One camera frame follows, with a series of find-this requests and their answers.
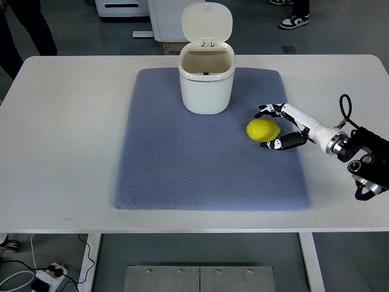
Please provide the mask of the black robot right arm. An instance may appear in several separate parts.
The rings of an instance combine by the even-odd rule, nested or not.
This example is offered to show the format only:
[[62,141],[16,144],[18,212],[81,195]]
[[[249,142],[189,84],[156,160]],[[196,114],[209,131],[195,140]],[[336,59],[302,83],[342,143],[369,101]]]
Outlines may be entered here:
[[349,123],[354,129],[350,134],[339,132],[332,137],[326,152],[348,164],[347,171],[356,183],[355,198],[368,201],[388,190],[388,141],[351,120],[349,95],[340,96],[339,106],[343,120],[336,128]]

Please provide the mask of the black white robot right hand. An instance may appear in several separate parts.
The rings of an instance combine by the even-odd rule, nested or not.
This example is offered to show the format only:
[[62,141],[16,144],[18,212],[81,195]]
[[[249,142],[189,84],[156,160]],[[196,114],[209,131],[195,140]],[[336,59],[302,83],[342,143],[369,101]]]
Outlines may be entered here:
[[259,119],[263,115],[281,117],[292,122],[298,131],[277,137],[269,142],[262,142],[264,148],[274,150],[288,150],[304,145],[307,141],[318,144],[322,151],[330,153],[335,143],[345,137],[340,129],[324,127],[308,113],[289,103],[268,104],[259,106],[259,113],[254,118]]

